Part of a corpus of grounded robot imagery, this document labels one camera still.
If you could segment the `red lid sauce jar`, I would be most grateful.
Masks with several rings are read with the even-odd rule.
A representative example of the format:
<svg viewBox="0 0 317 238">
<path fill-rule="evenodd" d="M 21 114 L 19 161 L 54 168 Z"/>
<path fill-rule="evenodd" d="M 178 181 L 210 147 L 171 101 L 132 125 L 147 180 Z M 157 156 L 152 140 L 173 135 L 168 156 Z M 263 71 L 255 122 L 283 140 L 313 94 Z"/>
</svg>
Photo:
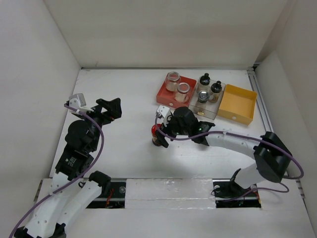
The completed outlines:
<svg viewBox="0 0 317 238">
<path fill-rule="evenodd" d="M 161 145 L 157 142 L 157 139 L 158 139 L 158 138 L 157 138 L 157 136 L 156 136 L 156 130 L 157 130 L 156 126 L 153 125 L 153 126 L 152 126 L 152 129 L 151 129 L 152 143 L 153 143 L 155 146 L 160 147 Z"/>
</svg>

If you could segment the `glass jar of rice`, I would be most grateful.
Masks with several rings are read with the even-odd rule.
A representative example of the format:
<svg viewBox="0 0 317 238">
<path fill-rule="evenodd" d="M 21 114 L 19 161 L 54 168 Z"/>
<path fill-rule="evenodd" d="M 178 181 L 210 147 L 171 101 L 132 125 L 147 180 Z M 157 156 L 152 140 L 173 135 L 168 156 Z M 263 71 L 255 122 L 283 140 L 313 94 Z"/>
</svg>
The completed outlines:
<svg viewBox="0 0 317 238">
<path fill-rule="evenodd" d="M 180 75 L 178 72 L 169 72 L 165 78 L 165 88 L 169 92 L 175 92 L 180 82 Z"/>
</svg>

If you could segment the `black silver lid shaker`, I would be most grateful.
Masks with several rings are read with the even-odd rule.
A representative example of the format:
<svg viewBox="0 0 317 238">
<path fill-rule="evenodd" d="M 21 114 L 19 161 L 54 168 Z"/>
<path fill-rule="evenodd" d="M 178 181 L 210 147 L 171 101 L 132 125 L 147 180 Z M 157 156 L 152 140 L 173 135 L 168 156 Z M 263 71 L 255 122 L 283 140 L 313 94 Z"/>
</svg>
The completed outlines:
<svg viewBox="0 0 317 238">
<path fill-rule="evenodd" d="M 210 93 L 206 90 L 202 90 L 198 93 L 198 98 L 195 104 L 195 113 L 203 115 L 207 102 L 210 99 Z"/>
</svg>

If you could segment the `black knob lid shaker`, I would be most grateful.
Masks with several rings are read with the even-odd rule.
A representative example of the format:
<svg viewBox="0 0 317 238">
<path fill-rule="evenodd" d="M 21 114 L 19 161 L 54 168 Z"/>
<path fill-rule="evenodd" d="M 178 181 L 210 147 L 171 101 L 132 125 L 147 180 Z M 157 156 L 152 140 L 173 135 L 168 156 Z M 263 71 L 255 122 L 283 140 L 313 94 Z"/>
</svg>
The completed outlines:
<svg viewBox="0 0 317 238">
<path fill-rule="evenodd" d="M 210 76 L 208 73 L 202 75 L 199 79 L 198 86 L 196 92 L 199 93 L 200 91 L 209 91 L 210 90 Z"/>
</svg>

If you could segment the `black faceted lid jar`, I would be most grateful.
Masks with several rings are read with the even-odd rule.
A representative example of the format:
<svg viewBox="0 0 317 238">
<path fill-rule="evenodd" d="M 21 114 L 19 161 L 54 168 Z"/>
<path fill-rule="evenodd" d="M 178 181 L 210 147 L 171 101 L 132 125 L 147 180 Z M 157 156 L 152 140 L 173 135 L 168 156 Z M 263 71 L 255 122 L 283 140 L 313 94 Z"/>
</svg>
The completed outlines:
<svg viewBox="0 0 317 238">
<path fill-rule="evenodd" d="M 220 93 L 222 91 L 221 81 L 217 81 L 211 85 L 210 89 L 210 99 L 211 103 L 216 103 L 219 99 Z"/>
</svg>

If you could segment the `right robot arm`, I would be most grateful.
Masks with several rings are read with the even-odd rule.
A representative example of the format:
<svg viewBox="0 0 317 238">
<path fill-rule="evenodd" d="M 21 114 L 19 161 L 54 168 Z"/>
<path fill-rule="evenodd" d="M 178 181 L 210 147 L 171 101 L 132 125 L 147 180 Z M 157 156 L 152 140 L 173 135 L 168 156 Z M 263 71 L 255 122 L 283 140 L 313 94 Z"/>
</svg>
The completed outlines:
<svg viewBox="0 0 317 238">
<path fill-rule="evenodd" d="M 291 153 L 279 137 L 267 131 L 252 137 L 217 127 L 214 123 L 198 120 L 187 107 L 174 112 L 169 107 L 159 106 L 156 110 L 154 127 L 155 143 L 167 148 L 170 140 L 191 140 L 204 147 L 219 147 L 243 154 L 253 160 L 245 168 L 238 168 L 228 181 L 214 189 L 216 196 L 233 198 L 250 192 L 251 187 L 262 181 L 280 184 L 291 161 Z"/>
</svg>

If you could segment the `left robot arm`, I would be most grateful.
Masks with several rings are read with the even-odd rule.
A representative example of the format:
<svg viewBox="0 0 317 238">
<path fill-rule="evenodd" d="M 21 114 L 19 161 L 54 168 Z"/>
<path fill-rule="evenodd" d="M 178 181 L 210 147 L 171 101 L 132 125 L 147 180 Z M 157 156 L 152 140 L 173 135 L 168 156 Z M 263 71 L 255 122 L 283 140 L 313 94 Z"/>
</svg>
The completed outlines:
<svg viewBox="0 0 317 238">
<path fill-rule="evenodd" d="M 83 176 L 99 159 L 105 143 L 102 127 L 122 116 L 121 99 L 98 99 L 88 108 L 83 94 L 75 94 L 65 103 L 78 120 L 72 122 L 65 136 L 66 146 L 55 167 L 48 194 L 21 218 L 32 219 L 14 227 L 11 238 L 64 238 L 69 226 L 98 196 L 110 192 L 111 178 L 95 171 L 86 182 Z"/>
</svg>

